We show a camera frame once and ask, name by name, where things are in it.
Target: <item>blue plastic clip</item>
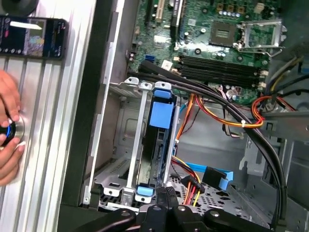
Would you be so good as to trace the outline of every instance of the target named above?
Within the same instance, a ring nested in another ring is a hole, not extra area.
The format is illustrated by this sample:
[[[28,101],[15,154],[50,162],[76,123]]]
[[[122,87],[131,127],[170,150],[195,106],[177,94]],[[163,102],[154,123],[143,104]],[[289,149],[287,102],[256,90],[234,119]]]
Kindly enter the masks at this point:
[[[138,186],[137,193],[142,196],[151,197],[154,194],[154,189]]]

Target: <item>yellow wire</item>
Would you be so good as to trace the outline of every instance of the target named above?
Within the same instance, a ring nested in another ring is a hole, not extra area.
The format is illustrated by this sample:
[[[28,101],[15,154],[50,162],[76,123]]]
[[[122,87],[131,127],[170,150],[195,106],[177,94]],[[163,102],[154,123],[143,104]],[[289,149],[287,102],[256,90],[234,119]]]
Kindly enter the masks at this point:
[[[245,123],[244,125],[242,123],[226,121],[224,119],[219,118],[216,114],[214,114],[212,111],[210,111],[204,104],[202,104],[203,101],[202,101],[201,97],[199,98],[199,100],[200,100],[201,105],[205,109],[205,111],[207,111],[207,113],[209,113],[210,115],[215,117],[218,121],[220,121],[223,124],[226,124],[226,125],[229,125],[229,126],[234,126],[234,127],[245,127],[245,128],[258,128],[258,127],[263,125],[263,121],[259,124],[247,124],[247,123]]]
[[[183,165],[189,167],[189,165],[186,164],[185,162],[183,162],[180,158],[178,158],[178,157],[176,157],[176,156],[172,156],[172,158],[178,160],[178,161],[179,161],[180,163],[182,163]],[[199,183],[201,183],[201,180],[200,180],[200,178],[198,177],[198,175],[196,174],[196,172],[194,172],[194,173],[195,173],[195,175],[196,175],[196,177],[197,177],[197,181],[198,181]],[[200,193],[201,193],[200,191],[197,192],[197,197],[196,197],[195,200],[194,200],[193,206],[196,206],[197,200],[198,200],[198,198],[199,198],[199,196],[200,196]]]
[[[198,191],[197,197],[195,198],[195,201],[194,201],[194,203],[193,203],[193,206],[194,206],[194,207],[195,207],[196,204],[197,204],[197,200],[198,200],[198,198],[199,198],[199,195],[200,195],[200,191]]]

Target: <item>red wire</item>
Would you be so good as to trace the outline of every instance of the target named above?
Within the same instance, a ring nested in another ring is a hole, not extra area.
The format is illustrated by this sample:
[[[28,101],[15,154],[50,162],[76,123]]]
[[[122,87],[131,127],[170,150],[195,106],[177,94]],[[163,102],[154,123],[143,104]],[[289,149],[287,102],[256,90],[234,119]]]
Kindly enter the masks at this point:
[[[191,195],[187,201],[187,204],[190,205],[190,202],[192,201],[193,197],[194,197],[194,193],[195,193],[195,189],[196,187],[194,186],[193,189],[192,189],[192,192],[191,192]]]

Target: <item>connector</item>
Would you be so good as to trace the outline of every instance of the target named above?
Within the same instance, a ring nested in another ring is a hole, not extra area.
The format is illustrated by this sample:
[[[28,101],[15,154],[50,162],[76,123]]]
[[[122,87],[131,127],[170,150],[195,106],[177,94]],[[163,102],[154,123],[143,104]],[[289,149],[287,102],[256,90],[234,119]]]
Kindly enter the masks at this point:
[[[188,186],[189,182],[191,182],[191,185],[195,186],[197,188],[197,191],[200,191],[201,194],[205,192],[205,188],[191,175],[188,175],[185,178],[181,179],[180,182],[184,186]]]

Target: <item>hand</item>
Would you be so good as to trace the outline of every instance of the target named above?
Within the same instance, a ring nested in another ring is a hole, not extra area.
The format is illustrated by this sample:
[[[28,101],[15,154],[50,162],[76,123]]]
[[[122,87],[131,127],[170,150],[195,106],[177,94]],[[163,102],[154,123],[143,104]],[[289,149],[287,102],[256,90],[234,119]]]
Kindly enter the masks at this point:
[[[0,126],[8,127],[9,120],[5,109],[9,113],[11,120],[19,120],[20,96],[17,86],[5,71],[0,70]]]
[[[0,146],[5,141],[5,135],[0,134]],[[0,186],[10,183],[18,171],[18,161],[22,156],[25,145],[20,145],[18,138],[13,138],[3,150],[0,150]]]

